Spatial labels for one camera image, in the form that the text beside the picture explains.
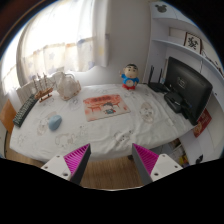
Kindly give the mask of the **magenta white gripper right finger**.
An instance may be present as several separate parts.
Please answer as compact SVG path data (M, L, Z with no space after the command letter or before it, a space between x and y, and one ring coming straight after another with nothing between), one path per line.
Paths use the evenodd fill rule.
M167 154L158 155L137 144L132 144L132 156L144 185L182 169Z

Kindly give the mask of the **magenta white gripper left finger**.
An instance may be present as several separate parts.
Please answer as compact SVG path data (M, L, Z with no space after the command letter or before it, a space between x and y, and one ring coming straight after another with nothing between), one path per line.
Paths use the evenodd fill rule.
M79 185L90 155L91 146L86 144L67 155L54 156L42 169Z

